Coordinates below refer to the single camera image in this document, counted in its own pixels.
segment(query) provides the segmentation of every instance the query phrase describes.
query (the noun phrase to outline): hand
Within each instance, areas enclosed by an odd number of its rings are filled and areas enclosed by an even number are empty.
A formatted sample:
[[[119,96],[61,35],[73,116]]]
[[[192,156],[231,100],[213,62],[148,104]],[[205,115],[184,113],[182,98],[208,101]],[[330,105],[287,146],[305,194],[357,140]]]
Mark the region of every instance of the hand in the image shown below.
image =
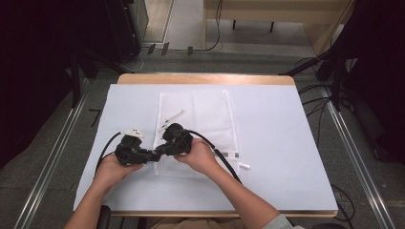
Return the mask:
[[[119,164],[116,155],[108,155],[101,161],[93,184],[108,192],[128,174],[139,170],[140,168],[142,168],[141,164],[121,165]]]
[[[206,176],[215,169],[222,169],[208,143],[199,138],[193,138],[190,153],[175,155],[174,158],[179,162],[188,164],[192,169]]]

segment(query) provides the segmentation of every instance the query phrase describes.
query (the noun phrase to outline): black device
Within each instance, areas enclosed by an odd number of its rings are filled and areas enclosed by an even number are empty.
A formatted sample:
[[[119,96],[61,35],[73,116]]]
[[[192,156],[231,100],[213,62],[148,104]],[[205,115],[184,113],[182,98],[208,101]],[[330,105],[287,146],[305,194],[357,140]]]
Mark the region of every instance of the black device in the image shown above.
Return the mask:
[[[163,133],[162,138],[166,141],[155,150],[140,148],[142,141],[131,135],[125,135],[117,145],[115,154],[120,164],[145,164],[149,161],[159,161],[161,156],[173,156],[182,153],[190,153],[193,136],[178,124],[171,124]]]

